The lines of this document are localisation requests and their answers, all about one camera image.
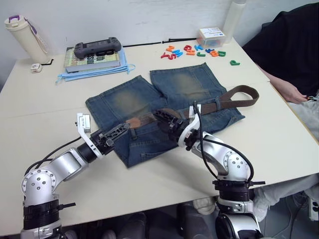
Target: purple bottle handle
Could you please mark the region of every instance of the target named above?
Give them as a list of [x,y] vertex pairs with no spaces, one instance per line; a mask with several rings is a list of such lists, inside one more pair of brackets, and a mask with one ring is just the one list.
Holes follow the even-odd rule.
[[11,16],[9,17],[9,23],[11,22],[12,19],[14,18],[18,18],[18,21],[20,20],[20,15],[14,15],[14,16]]

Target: white bottle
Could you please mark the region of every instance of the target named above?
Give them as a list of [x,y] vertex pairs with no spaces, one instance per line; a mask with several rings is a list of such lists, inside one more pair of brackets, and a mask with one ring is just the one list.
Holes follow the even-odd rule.
[[30,24],[22,15],[11,16],[4,24],[35,63],[45,64],[49,61],[44,42],[36,35],[35,29],[32,32]]
[[229,8],[228,15],[226,17],[223,33],[226,35],[225,43],[229,43],[233,37],[235,28],[246,6],[246,0],[234,0]]

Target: faded denim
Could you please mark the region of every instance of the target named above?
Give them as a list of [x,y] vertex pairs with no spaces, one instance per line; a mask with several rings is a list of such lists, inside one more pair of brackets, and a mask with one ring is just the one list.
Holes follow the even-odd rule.
[[[151,71],[152,84],[141,76],[89,98],[86,105],[98,127],[108,131],[135,116],[156,109],[188,109],[192,102],[216,102],[224,94],[208,66],[202,65]],[[224,109],[204,115],[203,130],[214,133],[244,118],[237,109]],[[177,147],[157,126],[156,122],[129,132],[115,142],[115,152],[127,167],[147,161]]]

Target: small box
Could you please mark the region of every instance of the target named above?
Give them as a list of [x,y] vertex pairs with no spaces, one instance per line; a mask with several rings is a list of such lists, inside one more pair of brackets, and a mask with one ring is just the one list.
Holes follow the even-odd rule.
[[221,47],[226,35],[218,27],[202,28],[199,30],[197,42],[204,48]]

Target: book cover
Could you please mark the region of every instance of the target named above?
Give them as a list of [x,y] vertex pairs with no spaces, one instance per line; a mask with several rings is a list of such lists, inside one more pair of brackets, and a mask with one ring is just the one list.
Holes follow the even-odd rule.
[[114,52],[112,55],[105,56],[89,54],[81,60],[74,55],[74,47],[66,48],[64,67],[67,72],[86,71],[117,66],[120,66],[120,58],[117,52]]

